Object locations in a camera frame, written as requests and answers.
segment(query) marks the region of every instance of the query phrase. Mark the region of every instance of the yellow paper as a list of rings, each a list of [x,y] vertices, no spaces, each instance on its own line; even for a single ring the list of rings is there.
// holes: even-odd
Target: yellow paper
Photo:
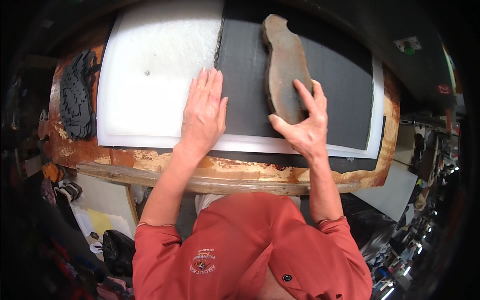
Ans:
[[[93,228],[99,236],[103,236],[105,230],[113,229],[112,223],[108,215],[99,213],[95,210],[87,209]]]

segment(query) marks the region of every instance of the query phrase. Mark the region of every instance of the embroidered logo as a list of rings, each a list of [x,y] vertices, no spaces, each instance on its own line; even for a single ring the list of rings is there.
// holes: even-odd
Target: embroidered logo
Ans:
[[[215,259],[215,255],[212,255],[213,252],[215,252],[215,249],[199,250],[190,265],[190,272],[200,275],[214,271],[215,265],[211,262]]]

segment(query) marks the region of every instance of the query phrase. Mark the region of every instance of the wrist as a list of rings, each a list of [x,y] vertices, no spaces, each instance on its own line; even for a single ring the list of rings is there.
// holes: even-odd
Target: wrist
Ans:
[[[322,149],[307,158],[307,163],[310,169],[323,169],[325,167],[330,168],[330,163],[328,162],[328,151],[327,149]]]
[[[181,143],[173,147],[172,159],[179,158],[187,169],[195,169],[203,157],[192,155],[191,151],[185,148]]]

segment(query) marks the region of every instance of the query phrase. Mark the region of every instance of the hand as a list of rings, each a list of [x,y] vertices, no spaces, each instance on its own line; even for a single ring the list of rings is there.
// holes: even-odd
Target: hand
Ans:
[[[302,122],[290,125],[277,115],[269,115],[268,119],[273,128],[282,134],[292,145],[293,149],[302,154],[307,161],[312,162],[317,158],[328,158],[327,142],[327,98],[318,81],[313,82],[313,95],[299,80],[295,79],[293,85],[298,90],[305,102],[309,116]]]
[[[198,164],[225,131],[228,97],[222,95],[223,74],[206,68],[193,78],[183,110],[180,142],[175,146]]]

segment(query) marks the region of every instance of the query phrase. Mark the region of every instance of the red number sign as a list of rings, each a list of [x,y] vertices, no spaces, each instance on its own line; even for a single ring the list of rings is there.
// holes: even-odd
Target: red number sign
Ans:
[[[437,91],[440,94],[445,94],[445,95],[449,95],[449,94],[452,93],[452,89],[449,86],[447,86],[446,84],[437,85]]]

